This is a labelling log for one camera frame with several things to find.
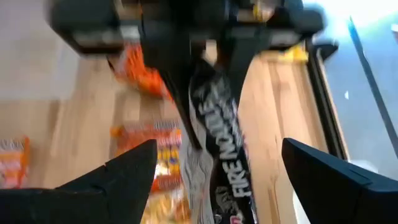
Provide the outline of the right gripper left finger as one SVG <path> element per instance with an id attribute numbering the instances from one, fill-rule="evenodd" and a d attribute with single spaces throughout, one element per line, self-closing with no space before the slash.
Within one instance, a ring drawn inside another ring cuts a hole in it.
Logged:
<path id="1" fill-rule="evenodd" d="M 57 188 L 0 190 L 0 224 L 139 224 L 156 163 L 150 139 Z"/>

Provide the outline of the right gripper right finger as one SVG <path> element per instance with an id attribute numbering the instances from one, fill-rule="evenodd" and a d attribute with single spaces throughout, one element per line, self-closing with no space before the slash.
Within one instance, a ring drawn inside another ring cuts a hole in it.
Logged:
<path id="1" fill-rule="evenodd" d="M 282 158 L 311 224 L 398 224 L 398 181 L 292 138 Z"/>

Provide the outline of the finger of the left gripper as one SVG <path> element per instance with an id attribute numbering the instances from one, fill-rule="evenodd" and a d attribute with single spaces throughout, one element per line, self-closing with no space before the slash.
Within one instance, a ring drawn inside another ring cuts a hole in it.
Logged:
<path id="1" fill-rule="evenodd" d="M 271 42 L 271 33 L 265 29 L 254 29 L 251 33 L 225 33 L 216 40 L 217 66 L 228 77 L 231 95 L 239 105 L 243 84 L 253 58 L 267 50 Z"/>
<path id="2" fill-rule="evenodd" d="M 142 20 L 141 46 L 144 64 L 159 71 L 178 112 L 190 143 L 200 149 L 190 120 L 188 87 L 204 42 L 191 42 L 188 30 L 169 21 Z"/>

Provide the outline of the yellow Maruchan noodle pack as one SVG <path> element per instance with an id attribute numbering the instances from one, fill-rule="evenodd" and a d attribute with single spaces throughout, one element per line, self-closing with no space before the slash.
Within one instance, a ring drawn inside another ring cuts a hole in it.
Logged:
<path id="1" fill-rule="evenodd" d="M 308 52 L 306 51 L 305 44 L 297 44 L 286 51 L 268 50 L 260 53 L 262 60 L 269 60 L 271 62 L 288 62 L 299 63 L 308 61 Z"/>

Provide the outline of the black Fire noodle pack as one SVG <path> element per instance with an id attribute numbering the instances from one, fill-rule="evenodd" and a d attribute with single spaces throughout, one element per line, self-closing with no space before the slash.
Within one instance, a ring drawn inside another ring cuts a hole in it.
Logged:
<path id="1" fill-rule="evenodd" d="M 204 59 L 195 64 L 188 105 L 199 146 L 183 144 L 180 170 L 192 224 L 257 224 L 236 101 L 226 75 Z"/>

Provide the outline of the black table clamp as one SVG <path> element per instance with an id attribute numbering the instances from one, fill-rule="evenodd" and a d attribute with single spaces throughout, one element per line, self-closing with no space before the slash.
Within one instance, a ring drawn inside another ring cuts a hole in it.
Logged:
<path id="1" fill-rule="evenodd" d="M 326 40 L 315 42 L 313 44 L 313 53 L 315 56 L 320 57 L 323 61 L 327 60 L 339 48 L 339 43 L 336 41 Z"/>

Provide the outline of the black aluminium table frame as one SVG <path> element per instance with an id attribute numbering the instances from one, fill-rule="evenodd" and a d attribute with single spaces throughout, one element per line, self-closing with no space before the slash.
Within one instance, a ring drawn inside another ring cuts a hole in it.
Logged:
<path id="1" fill-rule="evenodd" d="M 349 160 L 338 112 L 328 84 L 324 62 L 313 53 L 313 40 L 305 41 L 308 52 L 307 71 L 326 141 L 327 151 L 342 160 Z"/>

